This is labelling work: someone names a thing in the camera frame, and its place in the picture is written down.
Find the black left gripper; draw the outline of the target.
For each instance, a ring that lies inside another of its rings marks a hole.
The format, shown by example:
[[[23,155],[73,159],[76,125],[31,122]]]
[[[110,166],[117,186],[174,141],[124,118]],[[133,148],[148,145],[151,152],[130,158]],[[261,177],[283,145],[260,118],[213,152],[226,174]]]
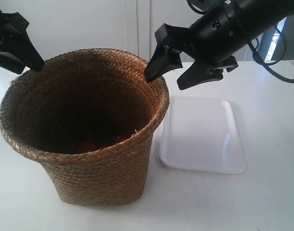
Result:
[[[20,13],[3,13],[0,9],[0,49],[15,36],[16,59],[0,54],[0,67],[21,74],[27,66],[41,71],[45,61],[34,48],[27,34],[29,22]]]

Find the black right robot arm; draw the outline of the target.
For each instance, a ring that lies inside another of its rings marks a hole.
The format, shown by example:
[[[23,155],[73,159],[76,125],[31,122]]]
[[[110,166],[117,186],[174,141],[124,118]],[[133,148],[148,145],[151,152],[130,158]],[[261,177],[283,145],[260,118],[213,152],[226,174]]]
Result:
[[[294,0],[218,0],[203,10],[202,0],[188,1],[200,18],[190,27],[163,24],[156,32],[157,46],[145,68],[147,82],[182,68],[181,53],[194,63],[177,80],[179,89],[220,81],[223,72],[238,67],[234,53],[283,18],[294,14]]]

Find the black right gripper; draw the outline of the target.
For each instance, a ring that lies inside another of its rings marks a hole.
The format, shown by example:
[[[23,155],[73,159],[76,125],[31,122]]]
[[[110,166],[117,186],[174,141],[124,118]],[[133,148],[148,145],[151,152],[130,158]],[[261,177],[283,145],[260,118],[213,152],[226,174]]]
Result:
[[[215,4],[190,27],[161,25],[155,32],[157,46],[144,70],[146,82],[182,68],[180,53],[196,61],[177,79],[180,90],[220,81],[223,71],[238,67],[231,56],[246,45],[232,4]]]

